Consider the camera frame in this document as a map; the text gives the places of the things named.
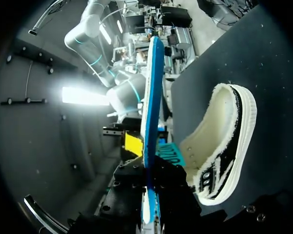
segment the black metal bracket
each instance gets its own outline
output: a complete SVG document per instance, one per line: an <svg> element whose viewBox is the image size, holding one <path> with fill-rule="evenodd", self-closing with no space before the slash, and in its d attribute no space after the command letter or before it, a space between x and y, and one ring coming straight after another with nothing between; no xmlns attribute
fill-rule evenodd
<svg viewBox="0 0 293 234"><path fill-rule="evenodd" d="M19 101L19 100L12 100L10 97L7 99L7 101L3 101L1 102L1 105L3 106L10 106L10 105L20 105L20 104L47 104L48 100L47 99L42 99L42 100L31 100L29 97L25 98L23 101Z"/></svg>

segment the cable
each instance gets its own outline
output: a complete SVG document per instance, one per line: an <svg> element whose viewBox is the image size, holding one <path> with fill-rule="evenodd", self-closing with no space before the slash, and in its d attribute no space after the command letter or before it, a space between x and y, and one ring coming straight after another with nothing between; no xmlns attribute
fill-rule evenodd
<svg viewBox="0 0 293 234"><path fill-rule="evenodd" d="M103 23L103 22L104 22L108 17L110 17L111 15L114 15L114 14L117 13L117 12L120 12L120 11L122 11L122 10L124 10L124 9L127 9L128 7L135 6L135 5L136 5L136 4L132 4L132 5L130 5L130 6L123 7L123 8L121 8L121 9L118 9L117 11L114 11L114 12L108 14L107 16L105 16L105 17L103 18L103 20L101 20L101 23Z"/></svg>
<svg viewBox="0 0 293 234"><path fill-rule="evenodd" d="M218 20L216 20L215 18L213 18L213 17L211 17L214 21L216 21L216 22L218 22L218 23L220 23L220 24L223 24L223 25L226 25L226 26L232 26L232 25L234 25L235 23L223 23L223 22L220 22L220 21L218 21Z"/></svg>
<svg viewBox="0 0 293 234"><path fill-rule="evenodd" d="M27 74L27 81L26 81L25 98L27 98L28 80L29 80L29 75L30 75L32 65L33 65L33 61L30 61L30 66L29 66L29 70L28 70L28 74Z"/></svg>
<svg viewBox="0 0 293 234"><path fill-rule="evenodd" d="M41 15L41 17L39 18L39 20L37 21L37 23L34 25L34 27L32 28L33 31L35 31L36 29L38 29L40 27L40 25L42 24L42 22L44 21L44 19L49 15L50 12L52 12L52 7L54 7L56 4L61 3L64 0L56 0L55 2L53 2L46 10L45 12Z"/></svg>

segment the shoe eyelet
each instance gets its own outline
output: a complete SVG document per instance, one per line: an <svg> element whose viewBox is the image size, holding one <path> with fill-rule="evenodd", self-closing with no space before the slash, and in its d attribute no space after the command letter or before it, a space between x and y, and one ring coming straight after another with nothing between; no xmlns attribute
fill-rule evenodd
<svg viewBox="0 0 293 234"><path fill-rule="evenodd" d="M210 176L210 172L206 172L203 175L203 179L207 179Z"/></svg>
<svg viewBox="0 0 293 234"><path fill-rule="evenodd" d="M203 185L207 185L207 184L209 184L209 179L207 179L207 180L205 180L204 182L203 182Z"/></svg>

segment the screw hole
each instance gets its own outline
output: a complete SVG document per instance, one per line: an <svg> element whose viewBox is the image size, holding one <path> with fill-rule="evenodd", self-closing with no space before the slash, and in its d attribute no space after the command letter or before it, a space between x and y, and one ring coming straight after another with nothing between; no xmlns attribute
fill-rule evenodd
<svg viewBox="0 0 293 234"><path fill-rule="evenodd" d="M104 211L109 211L111 208L110 208L109 206L103 206L102 209L103 209Z"/></svg>
<svg viewBox="0 0 293 234"><path fill-rule="evenodd" d="M116 187L116 186L119 186L121 183L120 182L118 182L118 181L114 181L114 187Z"/></svg>

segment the black cable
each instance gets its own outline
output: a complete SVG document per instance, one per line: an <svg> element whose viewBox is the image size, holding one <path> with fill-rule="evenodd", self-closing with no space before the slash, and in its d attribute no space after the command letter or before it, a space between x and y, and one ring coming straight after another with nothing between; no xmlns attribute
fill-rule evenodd
<svg viewBox="0 0 293 234"><path fill-rule="evenodd" d="M216 22L218 22L218 23L220 23L220 24L223 24L223 25L225 25L225 26L231 26L231 25L234 25L235 23L223 23L223 22L220 22L220 21L218 21L218 20L216 20L215 18L213 18L213 17L211 17L214 21L216 21Z"/></svg>

